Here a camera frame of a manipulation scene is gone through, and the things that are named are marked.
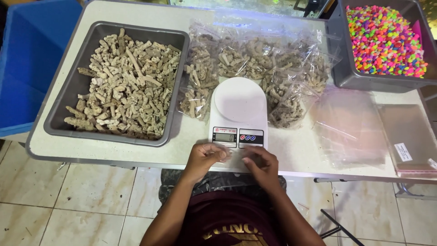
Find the colorful aquarium gravel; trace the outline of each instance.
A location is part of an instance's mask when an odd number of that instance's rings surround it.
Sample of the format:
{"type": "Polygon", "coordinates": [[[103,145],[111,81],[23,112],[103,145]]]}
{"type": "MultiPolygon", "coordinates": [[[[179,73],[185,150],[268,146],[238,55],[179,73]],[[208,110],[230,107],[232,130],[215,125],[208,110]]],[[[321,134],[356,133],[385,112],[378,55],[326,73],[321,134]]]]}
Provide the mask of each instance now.
{"type": "Polygon", "coordinates": [[[346,7],[355,67],[366,74],[423,78],[427,63],[419,35],[390,7],[346,7]]]}

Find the person's hand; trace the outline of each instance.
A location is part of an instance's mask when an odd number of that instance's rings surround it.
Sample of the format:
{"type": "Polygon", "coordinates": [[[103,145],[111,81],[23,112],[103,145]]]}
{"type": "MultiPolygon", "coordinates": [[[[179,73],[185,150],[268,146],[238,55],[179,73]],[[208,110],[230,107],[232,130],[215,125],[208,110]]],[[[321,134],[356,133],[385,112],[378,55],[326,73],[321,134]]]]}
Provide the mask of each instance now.
{"type": "Polygon", "coordinates": [[[242,160],[247,169],[255,177],[255,180],[267,193],[280,189],[281,185],[277,177],[278,161],[274,154],[271,154],[263,147],[248,146],[245,150],[251,154],[259,155],[264,166],[258,167],[250,157],[244,157],[242,160]]]}
{"type": "Polygon", "coordinates": [[[226,152],[223,148],[213,143],[195,144],[181,179],[194,185],[202,180],[214,163],[224,159],[226,159],[226,152]]]}

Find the gray bin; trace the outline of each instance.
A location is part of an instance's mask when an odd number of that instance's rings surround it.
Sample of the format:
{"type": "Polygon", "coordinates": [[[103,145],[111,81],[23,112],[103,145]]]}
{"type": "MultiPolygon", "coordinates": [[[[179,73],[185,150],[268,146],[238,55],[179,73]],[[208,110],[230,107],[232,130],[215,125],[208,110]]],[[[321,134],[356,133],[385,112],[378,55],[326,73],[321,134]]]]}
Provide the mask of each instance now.
{"type": "Polygon", "coordinates": [[[182,31],[123,25],[105,21],[93,23],[76,56],[76,59],[74,60],[67,79],[62,85],[58,97],[56,98],[53,107],[50,109],[49,115],[44,122],[44,130],[48,134],[55,136],[104,140],[152,147],[163,146],[170,138],[173,115],[176,110],[177,92],[179,91],[180,80],[184,69],[183,66],[187,58],[189,44],[190,37],[186,32],[182,31]],[[65,108],[65,106],[71,106],[75,108],[77,102],[79,101],[77,94],[85,95],[89,93],[91,78],[89,76],[79,74],[77,68],[88,67],[90,64],[91,55],[94,54],[95,49],[100,47],[99,40],[103,39],[107,35],[118,34],[120,32],[120,28],[124,28],[126,30],[126,34],[129,35],[133,40],[139,40],[143,42],[150,40],[151,42],[158,42],[164,45],[173,45],[182,51],[170,100],[170,106],[168,108],[164,132],[162,137],[155,141],[135,139],[112,134],[103,134],[98,132],[75,131],[72,125],[64,122],[64,118],[74,116],[65,108]]]}
{"type": "Polygon", "coordinates": [[[340,45],[342,60],[333,68],[334,83],[337,87],[363,90],[404,93],[425,85],[437,85],[437,48],[428,22],[420,5],[415,0],[338,0],[338,5],[328,21],[328,32],[341,36],[340,44],[332,42],[332,49],[340,45]],[[391,7],[400,12],[411,25],[417,20],[422,32],[424,60],[428,63],[424,78],[360,73],[355,68],[354,53],[350,41],[346,18],[346,6],[364,7],[377,5],[391,7]]]}

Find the dead coral pieces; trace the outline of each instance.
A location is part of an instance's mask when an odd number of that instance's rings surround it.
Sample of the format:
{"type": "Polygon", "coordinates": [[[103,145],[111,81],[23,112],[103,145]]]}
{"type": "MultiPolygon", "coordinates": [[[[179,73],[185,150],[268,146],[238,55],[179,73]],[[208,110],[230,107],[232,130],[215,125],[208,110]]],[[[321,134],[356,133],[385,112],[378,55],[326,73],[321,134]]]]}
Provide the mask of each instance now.
{"type": "Polygon", "coordinates": [[[78,95],[74,117],[64,119],[76,130],[157,140],[170,106],[181,51],[156,42],[134,41],[125,34],[100,40],[89,68],[90,93],[78,95]]]}

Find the white sticker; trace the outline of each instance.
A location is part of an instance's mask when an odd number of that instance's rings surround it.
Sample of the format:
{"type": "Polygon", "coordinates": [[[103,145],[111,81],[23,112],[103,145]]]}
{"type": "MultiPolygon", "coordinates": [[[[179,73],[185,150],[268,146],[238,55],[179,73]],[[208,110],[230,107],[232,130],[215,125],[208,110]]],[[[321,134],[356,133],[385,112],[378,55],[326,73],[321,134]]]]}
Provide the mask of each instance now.
{"type": "Polygon", "coordinates": [[[429,158],[429,159],[428,159],[428,164],[429,164],[432,168],[437,169],[437,162],[435,162],[433,159],[429,158]]]}
{"type": "Polygon", "coordinates": [[[395,144],[396,150],[398,151],[399,156],[401,157],[403,162],[412,161],[411,155],[409,155],[407,147],[405,147],[404,143],[395,144]]]}

